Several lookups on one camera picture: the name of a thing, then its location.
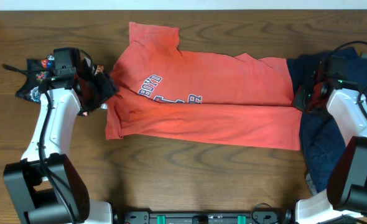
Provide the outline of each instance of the red fabric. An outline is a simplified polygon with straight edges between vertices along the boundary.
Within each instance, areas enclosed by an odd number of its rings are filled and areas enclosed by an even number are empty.
[[[179,29],[129,23],[111,77],[106,138],[145,134],[299,150],[301,112],[283,58],[178,50]]]

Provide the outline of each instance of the navy blue cloth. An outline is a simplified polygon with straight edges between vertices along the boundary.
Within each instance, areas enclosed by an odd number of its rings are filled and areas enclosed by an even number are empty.
[[[327,54],[328,52],[303,55],[287,60],[294,93],[300,85],[312,89],[312,74],[317,72],[321,59]],[[346,66],[346,79],[364,87],[367,84],[367,59],[359,58],[354,48],[343,49],[336,55],[349,61]],[[364,94],[367,102],[367,91]],[[344,139],[334,119],[324,120],[303,113],[300,141],[312,181],[317,192],[321,192],[327,188],[330,175],[344,153]]]

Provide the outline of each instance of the white backdrop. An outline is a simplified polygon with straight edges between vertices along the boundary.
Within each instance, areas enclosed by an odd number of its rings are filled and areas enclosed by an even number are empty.
[[[0,0],[0,10],[367,9],[367,0]]]

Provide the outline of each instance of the wooden table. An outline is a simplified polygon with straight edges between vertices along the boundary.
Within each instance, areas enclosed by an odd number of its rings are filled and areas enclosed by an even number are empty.
[[[2,172],[34,132],[39,106],[18,99],[26,67],[53,49],[85,49],[107,69],[128,46],[128,22],[180,28],[179,49],[256,58],[296,57],[367,40],[367,11],[0,12],[0,223],[17,223]],[[300,152],[201,144],[133,135],[105,140],[106,111],[75,122],[71,160],[90,197],[130,207],[250,210],[259,202],[293,206],[308,198]]]

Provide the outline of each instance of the green tape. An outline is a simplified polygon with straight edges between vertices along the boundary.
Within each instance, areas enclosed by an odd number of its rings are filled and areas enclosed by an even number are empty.
[[[246,217],[244,215],[238,216],[238,224],[246,224]]]
[[[158,215],[157,216],[157,224],[165,224],[165,216]]]

